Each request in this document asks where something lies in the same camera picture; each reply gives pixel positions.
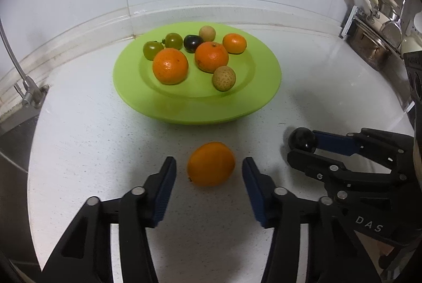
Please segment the person right hand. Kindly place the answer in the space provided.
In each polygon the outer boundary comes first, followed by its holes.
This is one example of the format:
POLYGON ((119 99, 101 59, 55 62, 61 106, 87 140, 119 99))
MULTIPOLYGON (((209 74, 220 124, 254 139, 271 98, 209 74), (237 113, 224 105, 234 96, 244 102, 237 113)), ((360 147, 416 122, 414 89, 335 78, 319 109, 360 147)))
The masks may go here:
POLYGON ((380 256, 388 256, 395 248, 381 241, 376 241, 380 256))

